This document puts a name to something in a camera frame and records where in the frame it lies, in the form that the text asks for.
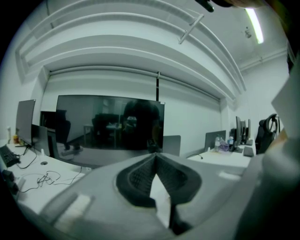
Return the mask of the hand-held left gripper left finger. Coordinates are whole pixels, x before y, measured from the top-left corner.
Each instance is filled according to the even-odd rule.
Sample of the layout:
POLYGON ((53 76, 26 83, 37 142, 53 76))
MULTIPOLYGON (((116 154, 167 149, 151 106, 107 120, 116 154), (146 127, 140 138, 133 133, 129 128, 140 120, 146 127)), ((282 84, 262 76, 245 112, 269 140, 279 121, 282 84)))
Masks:
POLYGON ((174 233, 156 208, 132 205, 116 186, 117 174, 143 155, 97 168, 55 196, 40 212, 51 240, 170 240, 174 233))

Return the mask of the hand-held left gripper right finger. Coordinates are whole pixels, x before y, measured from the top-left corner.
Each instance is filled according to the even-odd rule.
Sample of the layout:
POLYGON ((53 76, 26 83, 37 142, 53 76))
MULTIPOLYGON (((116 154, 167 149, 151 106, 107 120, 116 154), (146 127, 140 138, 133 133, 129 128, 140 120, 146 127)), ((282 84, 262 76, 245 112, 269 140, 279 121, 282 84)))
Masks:
POLYGON ((221 208, 246 169, 243 166, 215 164, 208 160, 188 160, 167 153, 163 155, 195 170, 202 179, 194 198, 176 207, 180 219, 192 227, 200 225, 221 208))

